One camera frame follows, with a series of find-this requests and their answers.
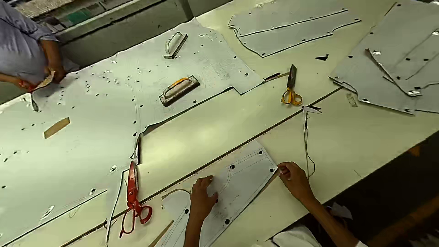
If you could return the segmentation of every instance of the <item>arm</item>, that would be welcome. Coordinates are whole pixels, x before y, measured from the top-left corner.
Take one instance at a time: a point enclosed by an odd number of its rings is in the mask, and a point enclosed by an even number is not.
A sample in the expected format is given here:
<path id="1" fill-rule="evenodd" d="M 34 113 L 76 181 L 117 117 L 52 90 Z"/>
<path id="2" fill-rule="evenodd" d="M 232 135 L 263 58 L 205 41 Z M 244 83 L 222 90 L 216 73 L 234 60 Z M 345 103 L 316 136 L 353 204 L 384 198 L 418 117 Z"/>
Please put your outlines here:
<path id="1" fill-rule="evenodd" d="M 209 215 L 213 206 L 218 201 L 218 193 L 212 197 L 207 195 L 207 187 L 212 182 L 213 176 L 199 178 L 192 186 L 191 210 L 187 221 L 184 247 L 199 247 L 201 227 L 204 219 Z"/>
<path id="2" fill-rule="evenodd" d="M 0 73 L 0 81 L 13 83 L 17 87 L 24 88 L 28 92 L 31 92 L 33 88 L 33 85 L 27 81 L 21 80 L 18 77 L 9 76 L 2 73 Z"/>
<path id="3" fill-rule="evenodd" d="M 358 244 L 359 240 L 338 223 L 314 197 L 304 170 L 294 162 L 280 163 L 278 168 L 285 186 L 323 226 L 337 247 L 355 247 Z"/>
<path id="4" fill-rule="evenodd" d="M 58 43 L 53 40 L 40 40 L 41 47 L 46 54 L 47 67 L 46 74 L 50 74 L 50 71 L 55 71 L 54 83 L 60 83 L 65 77 L 65 70 L 62 65 L 61 53 L 59 52 Z"/>

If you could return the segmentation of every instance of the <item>wrist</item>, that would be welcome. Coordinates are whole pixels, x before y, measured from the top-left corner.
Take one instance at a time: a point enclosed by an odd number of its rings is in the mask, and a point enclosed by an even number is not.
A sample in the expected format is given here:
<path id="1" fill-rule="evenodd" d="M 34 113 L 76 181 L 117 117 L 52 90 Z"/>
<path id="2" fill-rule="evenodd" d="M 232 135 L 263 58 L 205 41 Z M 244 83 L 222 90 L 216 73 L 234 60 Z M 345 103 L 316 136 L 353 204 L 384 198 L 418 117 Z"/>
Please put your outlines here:
<path id="1" fill-rule="evenodd" d="M 192 225 L 192 226 L 199 226 L 201 227 L 203 225 L 204 219 L 202 217 L 193 215 L 193 214 L 189 214 L 189 220 L 187 222 L 187 224 Z"/>

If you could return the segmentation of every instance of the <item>grey shirt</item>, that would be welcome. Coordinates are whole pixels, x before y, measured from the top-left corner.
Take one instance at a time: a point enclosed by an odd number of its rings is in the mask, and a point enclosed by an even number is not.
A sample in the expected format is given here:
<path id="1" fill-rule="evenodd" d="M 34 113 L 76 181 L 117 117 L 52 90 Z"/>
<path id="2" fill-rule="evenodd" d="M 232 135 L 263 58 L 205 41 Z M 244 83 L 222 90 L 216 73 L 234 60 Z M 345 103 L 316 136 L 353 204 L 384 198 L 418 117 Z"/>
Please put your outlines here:
<path id="1" fill-rule="evenodd" d="M 32 84 L 44 80 L 47 61 L 39 40 L 57 41 L 48 28 L 0 0 L 0 73 Z"/>

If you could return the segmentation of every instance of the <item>yellow handle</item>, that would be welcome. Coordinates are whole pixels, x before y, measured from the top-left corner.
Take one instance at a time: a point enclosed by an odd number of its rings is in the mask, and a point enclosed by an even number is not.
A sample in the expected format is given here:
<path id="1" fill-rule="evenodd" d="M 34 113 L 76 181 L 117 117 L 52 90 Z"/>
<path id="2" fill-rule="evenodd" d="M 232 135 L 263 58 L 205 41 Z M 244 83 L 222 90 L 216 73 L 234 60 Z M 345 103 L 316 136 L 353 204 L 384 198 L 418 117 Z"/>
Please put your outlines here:
<path id="1" fill-rule="evenodd" d="M 289 94 L 289 101 L 285 101 L 285 94 Z M 291 90 L 290 88 L 287 88 L 287 90 L 284 92 L 281 98 L 281 102 L 284 104 L 293 104 L 293 105 L 301 105 L 302 104 L 302 97 L 294 92 L 294 90 Z"/>

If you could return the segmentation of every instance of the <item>hand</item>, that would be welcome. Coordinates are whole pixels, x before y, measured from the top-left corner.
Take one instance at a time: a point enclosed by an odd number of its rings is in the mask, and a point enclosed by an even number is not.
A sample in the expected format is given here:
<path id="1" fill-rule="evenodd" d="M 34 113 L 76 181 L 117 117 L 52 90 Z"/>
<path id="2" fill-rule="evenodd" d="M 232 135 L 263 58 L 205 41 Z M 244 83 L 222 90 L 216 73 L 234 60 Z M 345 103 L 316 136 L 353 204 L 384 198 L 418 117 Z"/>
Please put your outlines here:
<path id="1" fill-rule="evenodd" d="M 46 76 L 50 75 L 51 71 L 55 71 L 52 82 L 59 84 L 65 77 L 65 70 L 61 62 L 49 63 L 49 65 L 44 68 Z"/>
<path id="2" fill-rule="evenodd" d="M 215 192 L 212 197 L 207 195 L 207 186 L 212 183 L 212 179 L 213 176 L 199 178 L 192 186 L 191 211 L 189 213 L 189 219 L 202 223 L 209 215 L 213 206 L 217 203 L 217 192 Z"/>
<path id="3" fill-rule="evenodd" d="M 302 204 L 315 200 L 309 186 L 305 171 L 294 162 L 282 162 L 277 165 L 281 174 L 279 177 L 291 194 Z"/>
<path id="4" fill-rule="evenodd" d="M 12 83 L 14 83 L 17 87 L 25 89 L 28 93 L 32 92 L 35 89 L 35 85 L 19 78 L 16 78 L 14 81 L 12 81 Z"/>

